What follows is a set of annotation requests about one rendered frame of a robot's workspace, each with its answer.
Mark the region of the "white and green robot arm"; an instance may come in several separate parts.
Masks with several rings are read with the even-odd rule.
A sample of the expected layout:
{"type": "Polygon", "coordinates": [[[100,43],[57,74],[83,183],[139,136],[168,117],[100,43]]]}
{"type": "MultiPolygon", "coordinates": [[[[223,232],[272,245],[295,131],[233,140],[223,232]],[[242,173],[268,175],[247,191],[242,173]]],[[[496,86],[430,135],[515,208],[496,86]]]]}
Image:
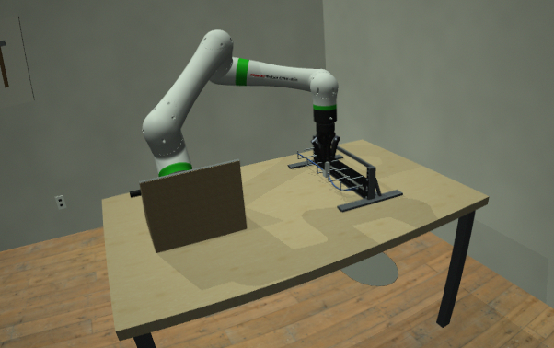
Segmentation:
{"type": "Polygon", "coordinates": [[[309,91],[313,98],[314,122],[332,124],[337,121],[339,85],[329,71],[235,58],[232,57],[233,46],[232,38],[225,31],[208,32],[178,80],[144,119],[143,135],[154,155],[159,177],[192,169],[181,127],[209,79],[217,85],[309,91]]]}

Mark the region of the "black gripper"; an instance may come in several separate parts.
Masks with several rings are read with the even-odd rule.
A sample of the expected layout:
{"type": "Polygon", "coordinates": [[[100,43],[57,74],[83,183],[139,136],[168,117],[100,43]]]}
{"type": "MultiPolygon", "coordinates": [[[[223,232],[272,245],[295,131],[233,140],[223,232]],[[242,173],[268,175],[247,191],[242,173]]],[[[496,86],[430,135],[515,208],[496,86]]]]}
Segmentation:
{"type": "Polygon", "coordinates": [[[332,124],[316,123],[316,127],[317,127],[317,135],[314,140],[311,140],[311,143],[315,148],[317,160],[322,162],[323,176],[327,178],[328,172],[330,175],[330,162],[332,159],[335,158],[340,137],[338,137],[334,132],[335,122],[332,124]],[[317,140],[320,142],[321,153],[318,147],[317,140]],[[331,142],[332,142],[332,145],[331,145],[331,142]]]}

